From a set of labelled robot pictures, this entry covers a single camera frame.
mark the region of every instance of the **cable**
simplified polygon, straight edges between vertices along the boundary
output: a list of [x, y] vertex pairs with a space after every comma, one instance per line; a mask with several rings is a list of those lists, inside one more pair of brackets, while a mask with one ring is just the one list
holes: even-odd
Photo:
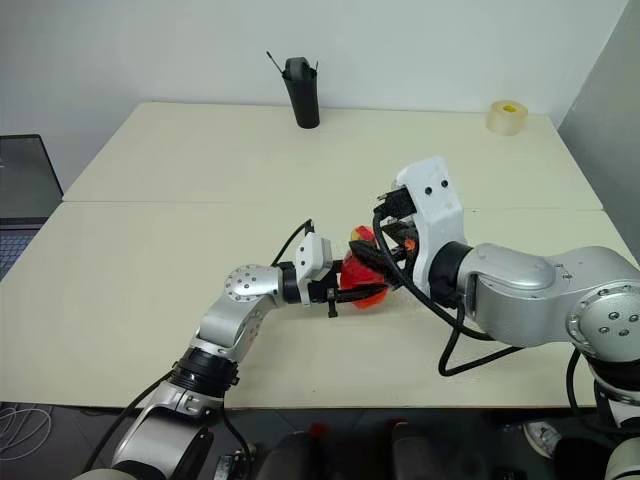
[[280, 258], [282, 258], [282, 255], [284, 255], [284, 252], [287, 250], [287, 248], [289, 248], [289, 245], [291, 245], [291, 242], [293, 242], [293, 240], [296, 238], [296, 236], [305, 228], [313, 228], [313, 220], [308, 219], [306, 222], [304, 222], [302, 225], [300, 225], [298, 228], [296, 228], [293, 233], [291, 234], [291, 236], [287, 239], [286, 242], [284, 242], [284, 245], [282, 246], [282, 248], [280, 249], [280, 251], [278, 252], [278, 254], [276, 255], [276, 258], [273, 260], [273, 262], [271, 262], [271, 266], [275, 267], [278, 262], [280, 261]]
[[567, 365], [567, 374], [566, 374], [566, 385], [567, 385], [567, 397], [569, 398], [569, 407], [571, 408], [571, 412], [578, 417], [578, 420], [589, 430], [594, 432], [603, 433], [605, 435], [640, 435], [639, 428], [616, 428], [616, 427], [608, 427], [606, 425], [596, 425], [588, 421], [584, 415], [580, 411], [580, 407], [578, 406], [578, 402], [576, 400], [576, 393], [573, 388], [573, 378], [576, 373], [576, 365], [578, 365], [578, 360], [580, 360], [580, 350], [574, 347], [573, 353], [571, 354], [571, 358], [569, 359], [569, 363]]
[[[2, 412], [0, 412], [0, 421], [4, 420], [6, 418], [9, 419], [9, 422], [7, 423], [7, 425], [2, 429], [2, 434], [1, 436], [5, 436], [7, 434], [7, 431], [10, 429], [11, 425], [13, 424], [13, 420], [15, 419], [15, 417], [17, 417], [19, 414], [23, 413], [25, 414], [23, 416], [23, 420], [20, 423], [20, 425], [18, 426], [18, 428], [16, 428], [16, 430], [14, 431], [13, 435], [11, 436], [11, 438], [9, 439], [9, 441], [2, 446], [2, 448], [0, 448], [0, 452], [5, 452], [6, 450], [12, 449], [18, 445], [23, 444], [26, 440], [28, 440], [29, 438], [31, 438], [32, 436], [34, 436], [36, 433], [38, 433], [42, 427], [46, 424], [46, 431], [45, 434], [43, 435], [43, 437], [40, 439], [40, 441], [30, 450], [28, 450], [25, 453], [22, 453], [20, 455], [15, 455], [13, 457], [0, 457], [0, 462], [9, 462], [12, 460], [20, 460], [21, 458], [25, 458], [28, 457], [29, 455], [31, 455], [33, 452], [35, 452], [36, 450], [38, 450], [43, 444], [44, 442], [47, 441], [47, 439], [49, 438], [49, 435], [51, 434], [51, 426], [53, 423], [52, 417], [51, 417], [51, 412], [53, 411], [53, 407], [49, 407], [49, 411], [46, 411], [42, 408], [36, 408], [35, 406], [32, 408], [24, 408], [21, 410], [16, 410], [15, 407], [13, 408], [6, 408], [3, 410], [7, 411], [10, 410], [9, 413], [5, 413], [2, 414]], [[35, 427], [31, 432], [29, 432], [27, 435], [25, 435], [24, 437], [15, 440], [14, 439], [20, 434], [22, 427], [24, 426], [25, 422], [26, 422], [26, 418], [28, 418], [31, 413], [33, 412], [37, 412], [40, 413], [44, 416], [43, 420], [40, 422], [40, 424]]]
[[224, 408], [224, 397], [222, 397], [222, 403], [220, 404], [220, 416], [222, 417], [222, 421], [224, 422], [225, 427], [227, 427], [227, 430], [229, 430], [231, 434], [236, 437], [236, 440], [238, 440], [238, 443], [244, 451], [244, 456], [247, 459], [247, 471], [245, 473], [245, 478], [247, 480], [251, 480], [251, 473], [253, 471], [253, 459], [251, 458], [251, 450], [249, 450], [249, 445], [247, 444], [247, 441], [244, 439], [242, 434], [236, 429], [236, 427], [233, 426], [231, 420], [229, 420], [229, 417], [227, 417], [227, 411]]
[[382, 233], [382, 228], [380, 227], [381, 215], [379, 212], [376, 212], [373, 215], [373, 232], [376, 236], [376, 240], [378, 241], [378, 245], [380, 245], [380, 249], [382, 250], [387, 263], [391, 267], [391, 270], [396, 275], [400, 283], [409, 290], [425, 307], [431, 310], [433, 313], [438, 315], [442, 320], [447, 322], [451, 328], [466, 335], [467, 337], [474, 338], [476, 340], [483, 341], [491, 341], [490, 335], [486, 333], [479, 332], [477, 330], [473, 330], [471, 328], [465, 327], [462, 324], [459, 324], [451, 315], [445, 312], [438, 304], [436, 304], [433, 300], [427, 297], [422, 290], [420, 290], [416, 285], [407, 277], [407, 275], [402, 271], [402, 269], [398, 266], [398, 264], [393, 260], [393, 256], [391, 254], [391, 250], [389, 249], [389, 245], [387, 245], [387, 241], [384, 239], [384, 234]]
[[158, 385], [160, 385], [163, 381], [169, 378], [170, 375], [171, 375], [171, 372], [165, 373], [162, 377], [160, 377], [158, 380], [153, 382], [153, 384], [149, 385], [140, 395], [134, 398], [133, 401], [124, 408], [124, 410], [122, 410], [120, 415], [118, 415], [118, 417], [113, 421], [111, 426], [104, 433], [104, 435], [96, 445], [96, 448], [93, 449], [91, 456], [89, 457], [89, 459], [87, 460], [87, 463], [85, 463], [84, 468], [82, 469], [82, 473], [86, 473], [89, 470], [91, 470], [91, 467], [93, 466], [96, 459], [98, 458], [98, 455], [100, 455], [100, 452], [102, 451], [104, 446], [107, 444], [107, 442], [109, 441], [111, 436], [114, 434], [114, 432], [117, 430], [117, 428], [120, 426], [122, 421], [136, 408], [136, 406], [142, 400], [144, 400], [144, 398], [147, 395], [153, 392], [158, 387]]
[[[456, 321], [459, 325], [462, 325], [462, 322], [464, 322], [464, 317], [464, 304], [462, 302], [459, 302], [458, 313], [456, 316]], [[449, 341], [444, 347], [444, 351], [442, 352], [440, 360], [438, 361], [438, 373], [443, 377], [453, 377], [454, 375], [458, 375], [459, 373], [466, 372], [476, 367], [481, 367], [482, 365], [486, 365], [487, 363], [493, 362], [494, 360], [498, 360], [499, 358], [522, 350], [522, 348], [520, 347], [507, 347], [485, 357], [478, 358], [477, 360], [473, 360], [471, 362], [463, 363], [462, 365], [447, 369], [447, 363], [449, 363], [449, 360], [451, 359], [451, 354], [453, 353], [453, 350], [455, 349], [459, 338], [460, 332], [456, 328], [454, 328], [451, 331]]]
[[22, 437], [20, 440], [16, 440], [15, 442], [13, 441], [18, 434], [20, 433], [20, 431], [22, 430], [23, 425], [26, 422], [26, 419], [31, 415], [31, 412], [33, 411], [39, 411], [41, 409], [36, 408], [37, 406], [34, 405], [31, 408], [25, 408], [23, 410], [18, 410], [16, 411], [17, 413], [21, 413], [21, 412], [26, 412], [26, 415], [23, 417], [22, 422], [20, 423], [20, 426], [18, 426], [18, 428], [16, 429], [16, 431], [14, 432], [14, 434], [11, 436], [11, 438], [9, 439], [9, 441], [6, 443], [6, 445], [4, 445], [3, 447], [0, 447], [0, 453], [4, 452], [5, 450], [8, 450], [10, 448], [15, 447], [16, 445], [20, 445], [21, 443], [23, 443], [24, 441], [28, 440], [29, 438], [31, 438], [33, 435], [35, 435], [36, 433], [38, 433], [40, 431], [40, 429], [44, 426], [44, 424], [48, 421], [51, 421], [51, 412], [53, 411], [53, 407], [50, 406], [49, 407], [49, 411], [46, 412], [46, 416], [45, 418], [42, 419], [42, 421], [40, 422], [40, 424], [33, 429], [30, 433], [28, 433], [27, 435], [25, 435], [24, 437]]

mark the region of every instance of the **black cable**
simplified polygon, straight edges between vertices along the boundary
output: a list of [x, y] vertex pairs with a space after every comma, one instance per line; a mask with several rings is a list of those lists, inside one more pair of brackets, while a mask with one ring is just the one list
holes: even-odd
[[454, 319], [451, 315], [449, 315], [446, 311], [444, 311], [438, 304], [436, 304], [433, 300], [427, 297], [422, 290], [420, 290], [416, 285], [411, 281], [409, 277], [402, 271], [402, 269], [398, 266], [398, 264], [393, 260], [393, 256], [391, 250], [389, 249], [389, 245], [387, 245], [387, 241], [384, 239], [384, 234], [382, 232], [382, 228], [380, 227], [380, 221], [382, 220], [380, 213], [376, 212], [373, 215], [373, 232], [375, 233], [376, 240], [378, 241], [378, 245], [380, 245], [380, 249], [382, 250], [389, 267], [393, 271], [394, 275], [400, 280], [400, 283], [409, 290], [425, 307], [431, 310], [433, 313], [438, 315], [442, 320], [447, 322], [451, 328], [466, 335], [467, 337], [474, 338], [476, 340], [483, 341], [491, 341], [490, 335], [486, 333], [478, 332], [477, 330], [473, 330], [471, 328], [465, 327], [464, 325], [459, 324], [456, 319]]
[[238, 443], [244, 451], [244, 456], [247, 462], [247, 470], [245, 472], [244, 478], [246, 478], [247, 480], [251, 480], [251, 474], [253, 471], [253, 458], [251, 457], [251, 450], [249, 450], [249, 445], [247, 444], [247, 441], [244, 439], [242, 434], [236, 429], [236, 427], [233, 426], [231, 420], [229, 420], [229, 417], [227, 417], [227, 411], [224, 408], [224, 397], [222, 397], [222, 403], [220, 404], [220, 416], [222, 417], [222, 421], [224, 422], [225, 427], [227, 427], [227, 430], [229, 430], [231, 434], [236, 437], [236, 440], [238, 440]]
[[[456, 316], [458, 325], [462, 325], [462, 322], [464, 322], [464, 316], [464, 305], [462, 302], [460, 302], [458, 304], [458, 313]], [[482, 357], [477, 360], [473, 360], [471, 362], [467, 362], [462, 365], [447, 369], [447, 363], [449, 363], [449, 360], [451, 359], [451, 354], [453, 353], [453, 350], [455, 349], [459, 338], [460, 332], [458, 331], [458, 329], [454, 328], [451, 331], [449, 341], [447, 342], [447, 345], [444, 348], [442, 355], [440, 356], [440, 360], [438, 361], [438, 373], [443, 377], [453, 377], [454, 375], [458, 375], [459, 373], [466, 372], [467, 370], [471, 370], [476, 367], [481, 367], [482, 365], [486, 365], [487, 363], [493, 362], [494, 360], [498, 360], [499, 358], [522, 350], [522, 348], [520, 347], [507, 347], [498, 352], [487, 355], [486, 357]]]
[[111, 424], [111, 426], [109, 427], [109, 429], [104, 433], [104, 435], [102, 436], [102, 438], [100, 439], [100, 441], [98, 442], [98, 444], [96, 445], [96, 448], [93, 449], [93, 452], [91, 453], [91, 456], [89, 457], [89, 459], [87, 460], [87, 463], [85, 463], [84, 468], [82, 469], [82, 473], [86, 473], [89, 470], [91, 470], [91, 467], [93, 467], [93, 464], [95, 463], [96, 459], [98, 458], [98, 455], [100, 455], [100, 452], [102, 451], [102, 449], [104, 448], [104, 446], [107, 444], [107, 442], [109, 441], [109, 439], [111, 438], [111, 436], [114, 434], [114, 432], [117, 430], [117, 428], [120, 426], [120, 424], [122, 423], [122, 421], [133, 411], [135, 410], [136, 406], [142, 401], [144, 400], [144, 398], [149, 395], [151, 392], [153, 392], [158, 385], [160, 385], [160, 383], [162, 383], [164, 380], [166, 380], [167, 378], [169, 378], [169, 376], [171, 375], [171, 372], [167, 372], [166, 374], [164, 374], [162, 377], [160, 377], [158, 380], [156, 380], [155, 382], [153, 382], [152, 385], [149, 385], [144, 392], [142, 392], [140, 395], [138, 395], [136, 398], [133, 399], [133, 401], [127, 405], [124, 410], [122, 410], [122, 412], [120, 413], [120, 415], [118, 415], [118, 417], [113, 421], [113, 423]]
[[273, 260], [273, 262], [271, 262], [272, 267], [275, 267], [278, 264], [278, 262], [280, 261], [280, 258], [282, 258], [282, 255], [284, 255], [284, 252], [287, 250], [289, 245], [291, 245], [291, 242], [293, 242], [293, 239], [296, 238], [296, 236], [305, 228], [308, 228], [308, 229], [313, 228], [313, 221], [311, 219], [308, 219], [306, 222], [304, 222], [302, 225], [296, 228], [291, 234], [291, 236], [287, 239], [287, 241], [284, 242], [284, 245], [278, 252], [278, 255], [276, 255], [276, 258]]
[[576, 393], [573, 389], [573, 378], [576, 373], [576, 365], [578, 365], [578, 360], [580, 360], [580, 350], [574, 348], [573, 353], [571, 354], [571, 358], [569, 359], [569, 363], [567, 365], [567, 375], [566, 375], [566, 385], [567, 385], [567, 397], [569, 398], [569, 407], [571, 408], [571, 412], [578, 417], [578, 420], [589, 430], [594, 432], [603, 433], [605, 435], [640, 435], [639, 428], [628, 428], [628, 427], [608, 427], [606, 425], [596, 425], [588, 421], [584, 415], [584, 413], [580, 410], [578, 406], [578, 402], [576, 400]]

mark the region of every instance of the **laptop keyboard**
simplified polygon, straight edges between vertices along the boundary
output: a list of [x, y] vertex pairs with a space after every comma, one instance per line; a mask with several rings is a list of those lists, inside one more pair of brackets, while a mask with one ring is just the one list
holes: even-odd
[[29, 242], [36, 236], [33, 233], [0, 233], [0, 280], [7, 274], [9, 269], [16, 263], [16, 260]]

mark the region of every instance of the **white sneaker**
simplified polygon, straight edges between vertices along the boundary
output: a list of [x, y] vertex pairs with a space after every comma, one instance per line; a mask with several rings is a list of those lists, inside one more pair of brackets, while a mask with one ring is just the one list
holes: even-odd
[[562, 435], [547, 422], [526, 423], [522, 431], [531, 448], [546, 458], [553, 457], [556, 445], [562, 438]]

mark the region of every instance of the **laptop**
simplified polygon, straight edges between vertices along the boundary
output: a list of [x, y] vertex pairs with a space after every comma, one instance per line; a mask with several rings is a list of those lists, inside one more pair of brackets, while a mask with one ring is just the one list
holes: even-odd
[[60, 202], [40, 135], [0, 136], [0, 280]]

